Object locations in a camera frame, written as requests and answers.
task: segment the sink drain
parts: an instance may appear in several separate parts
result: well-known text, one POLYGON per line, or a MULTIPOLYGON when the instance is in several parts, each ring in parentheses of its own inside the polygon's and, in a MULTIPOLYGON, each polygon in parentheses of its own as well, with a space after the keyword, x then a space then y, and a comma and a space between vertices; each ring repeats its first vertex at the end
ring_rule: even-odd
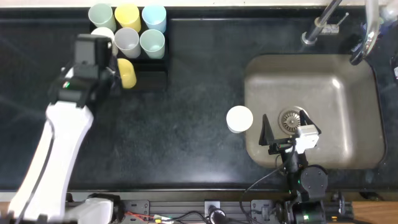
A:
POLYGON ((292 106, 280 112, 279 127, 283 130, 284 133, 292 135, 301 125, 300 110, 302 110, 302 108, 299 108, 298 106, 292 106))

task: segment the sink basin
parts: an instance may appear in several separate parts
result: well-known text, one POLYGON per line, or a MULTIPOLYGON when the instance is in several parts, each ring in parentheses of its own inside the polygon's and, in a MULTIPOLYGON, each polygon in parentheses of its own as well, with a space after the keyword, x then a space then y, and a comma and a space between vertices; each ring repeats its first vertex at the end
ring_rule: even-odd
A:
POLYGON ((317 146, 305 151, 310 164, 368 169, 384 156, 376 83, 365 61, 352 66, 349 55, 259 56, 246 68, 244 100, 254 117, 246 149, 261 166, 274 167, 276 156, 258 144, 262 115, 276 139, 287 138, 299 125, 298 108, 322 130, 317 146))

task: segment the black countertop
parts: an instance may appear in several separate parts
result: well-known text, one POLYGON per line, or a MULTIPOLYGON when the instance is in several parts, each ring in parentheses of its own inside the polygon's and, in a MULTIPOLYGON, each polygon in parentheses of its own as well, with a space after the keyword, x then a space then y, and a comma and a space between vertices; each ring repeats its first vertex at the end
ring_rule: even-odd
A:
MULTIPOLYGON (((303 47, 300 35, 321 9, 168 9, 169 89, 107 100, 81 146, 69 189, 242 189, 269 173, 248 156, 244 134, 226 126, 228 110, 244 105, 244 69, 262 54, 348 54, 348 40, 361 33, 364 9, 339 9, 332 20, 346 11, 351 15, 339 35, 303 47)), ((47 90, 71 60, 76 35, 89 33, 86 12, 0 13, 1 190, 17 190, 24 179, 44 125, 47 90)), ((398 188, 398 87, 389 66, 397 39, 398 30, 391 30, 368 57, 386 158, 375 169, 329 170, 330 190, 398 188)), ((286 187, 277 174, 259 186, 286 187)))

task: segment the blue cup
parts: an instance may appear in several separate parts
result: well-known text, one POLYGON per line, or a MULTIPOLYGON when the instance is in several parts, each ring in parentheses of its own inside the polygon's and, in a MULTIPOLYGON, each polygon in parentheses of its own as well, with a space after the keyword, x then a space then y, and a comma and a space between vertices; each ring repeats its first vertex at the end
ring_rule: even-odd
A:
POLYGON ((166 9, 163 6, 146 6, 142 10, 142 18, 148 28, 166 31, 166 9))

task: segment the chrome faucet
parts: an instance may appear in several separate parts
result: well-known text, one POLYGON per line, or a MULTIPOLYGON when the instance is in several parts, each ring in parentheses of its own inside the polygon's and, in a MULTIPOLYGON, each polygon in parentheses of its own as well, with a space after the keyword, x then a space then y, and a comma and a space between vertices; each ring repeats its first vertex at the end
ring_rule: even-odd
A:
MULTIPOLYGON (((314 24, 309 32, 302 34, 302 42, 307 45, 313 45, 317 41, 318 35, 321 34, 323 28, 325 28, 328 19, 331 14, 336 10, 342 0, 332 0, 332 2, 326 7, 322 15, 315 19, 314 24)), ((352 65, 359 64, 373 48, 376 42, 377 36, 379 35, 379 1, 378 0, 365 0, 366 8, 366 36, 364 37, 362 44, 354 50, 349 62, 352 65)))

